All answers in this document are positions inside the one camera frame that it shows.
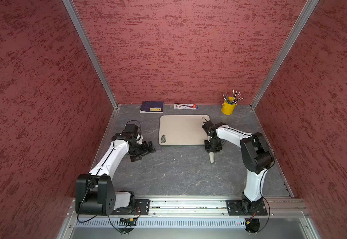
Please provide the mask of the knife with cream handle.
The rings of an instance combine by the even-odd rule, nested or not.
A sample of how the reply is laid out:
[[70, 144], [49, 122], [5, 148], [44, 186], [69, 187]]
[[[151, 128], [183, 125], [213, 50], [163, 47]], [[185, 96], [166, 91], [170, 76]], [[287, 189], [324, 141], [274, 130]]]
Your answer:
[[213, 151], [211, 151], [211, 152], [209, 153], [209, 160], [210, 160], [210, 163], [211, 163], [211, 164], [214, 164], [214, 163], [215, 163], [215, 160], [214, 160], [214, 152], [213, 152]]

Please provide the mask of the beige cutting board green rim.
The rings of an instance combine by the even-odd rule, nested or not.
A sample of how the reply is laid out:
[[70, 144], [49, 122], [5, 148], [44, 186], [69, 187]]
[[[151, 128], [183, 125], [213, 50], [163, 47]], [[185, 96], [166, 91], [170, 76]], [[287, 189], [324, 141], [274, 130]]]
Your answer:
[[208, 136], [202, 125], [208, 115], [164, 115], [160, 117], [158, 143], [161, 146], [204, 145]]

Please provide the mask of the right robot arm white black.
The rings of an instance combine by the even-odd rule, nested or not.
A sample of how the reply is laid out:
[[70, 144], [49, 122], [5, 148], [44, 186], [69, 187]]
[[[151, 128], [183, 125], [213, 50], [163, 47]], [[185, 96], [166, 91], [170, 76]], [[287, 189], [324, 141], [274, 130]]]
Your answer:
[[234, 206], [228, 204], [229, 214], [253, 215], [265, 208], [262, 195], [267, 171], [272, 167], [275, 156], [265, 137], [257, 133], [247, 133], [234, 129], [224, 123], [214, 124], [205, 121], [202, 125], [208, 139], [204, 141], [210, 163], [214, 164], [214, 154], [220, 152], [223, 143], [228, 141], [241, 149], [242, 160], [247, 169], [247, 179], [241, 200]]

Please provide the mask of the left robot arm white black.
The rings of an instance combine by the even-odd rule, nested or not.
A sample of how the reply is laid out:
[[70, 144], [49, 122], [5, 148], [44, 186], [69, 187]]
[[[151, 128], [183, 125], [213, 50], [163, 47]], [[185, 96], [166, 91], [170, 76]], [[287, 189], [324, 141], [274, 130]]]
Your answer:
[[111, 143], [101, 160], [76, 180], [75, 211], [78, 215], [110, 216], [113, 213], [139, 215], [132, 191], [116, 192], [112, 179], [125, 156], [132, 162], [156, 152], [151, 141], [143, 140], [141, 124], [131, 120]]

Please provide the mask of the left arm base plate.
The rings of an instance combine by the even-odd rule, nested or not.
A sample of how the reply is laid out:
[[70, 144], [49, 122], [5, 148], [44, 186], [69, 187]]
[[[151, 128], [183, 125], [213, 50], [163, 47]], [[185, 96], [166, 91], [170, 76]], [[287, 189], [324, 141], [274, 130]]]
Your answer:
[[130, 206], [124, 208], [115, 209], [112, 212], [112, 216], [145, 216], [149, 214], [150, 209], [149, 199], [136, 199]]

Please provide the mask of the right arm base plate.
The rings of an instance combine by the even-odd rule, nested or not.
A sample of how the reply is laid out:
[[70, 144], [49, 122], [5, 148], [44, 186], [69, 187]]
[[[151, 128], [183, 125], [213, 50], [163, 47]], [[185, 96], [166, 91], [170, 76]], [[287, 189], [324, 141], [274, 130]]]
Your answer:
[[268, 212], [263, 200], [226, 200], [229, 216], [267, 216]]

